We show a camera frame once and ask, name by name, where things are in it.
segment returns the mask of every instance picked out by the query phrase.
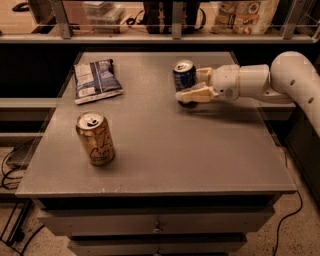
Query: gold can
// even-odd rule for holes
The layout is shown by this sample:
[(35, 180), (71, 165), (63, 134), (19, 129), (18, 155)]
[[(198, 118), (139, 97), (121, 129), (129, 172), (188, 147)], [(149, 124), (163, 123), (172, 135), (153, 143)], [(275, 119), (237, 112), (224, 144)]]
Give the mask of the gold can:
[(115, 155), (107, 119), (98, 111), (81, 114), (76, 131), (89, 161), (93, 165), (110, 162)]

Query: drawer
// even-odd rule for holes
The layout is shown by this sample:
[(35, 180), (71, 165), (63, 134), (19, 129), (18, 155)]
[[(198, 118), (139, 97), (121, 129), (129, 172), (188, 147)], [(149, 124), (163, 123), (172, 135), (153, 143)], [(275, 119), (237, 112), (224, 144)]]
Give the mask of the drawer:
[(78, 256), (99, 255), (216, 255), (237, 251), (244, 235), (133, 236), (71, 240), (68, 248)]
[(38, 218), (57, 236), (247, 233), (257, 231), (274, 213), (272, 207), (180, 210), (43, 210)]

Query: can top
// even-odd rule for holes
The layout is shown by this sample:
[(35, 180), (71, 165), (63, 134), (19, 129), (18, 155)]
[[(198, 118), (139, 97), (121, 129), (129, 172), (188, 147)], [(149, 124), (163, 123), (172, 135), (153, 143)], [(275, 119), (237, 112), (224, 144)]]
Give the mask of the can top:
[(191, 60), (180, 60), (175, 65), (173, 70), (175, 72), (186, 72), (193, 68), (193, 62)]
[(98, 111), (82, 113), (77, 119), (77, 126), (81, 129), (91, 130), (103, 122), (104, 116)]

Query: cabinet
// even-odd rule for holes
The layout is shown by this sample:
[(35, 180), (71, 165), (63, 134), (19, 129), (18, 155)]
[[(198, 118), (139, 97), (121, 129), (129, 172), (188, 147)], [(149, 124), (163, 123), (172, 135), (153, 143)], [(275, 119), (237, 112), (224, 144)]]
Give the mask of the cabinet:
[[(79, 63), (112, 58), (124, 94), (75, 105), (71, 79), (16, 195), (70, 238), (77, 255), (212, 255), (239, 249), (296, 186), (255, 101), (181, 106), (172, 67), (232, 64), (229, 52), (86, 49)], [(89, 164), (75, 123), (97, 110), (116, 156)]]

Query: drawer handle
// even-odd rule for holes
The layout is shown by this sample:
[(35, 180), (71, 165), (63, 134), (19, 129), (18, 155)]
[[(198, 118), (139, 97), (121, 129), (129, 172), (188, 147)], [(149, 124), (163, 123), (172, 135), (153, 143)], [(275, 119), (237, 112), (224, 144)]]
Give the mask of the drawer handle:
[(156, 225), (155, 225), (155, 228), (153, 229), (153, 233), (154, 234), (159, 234), (159, 233), (161, 233), (163, 231), (163, 229), (162, 228), (160, 228), (160, 223), (157, 221), (156, 222)]

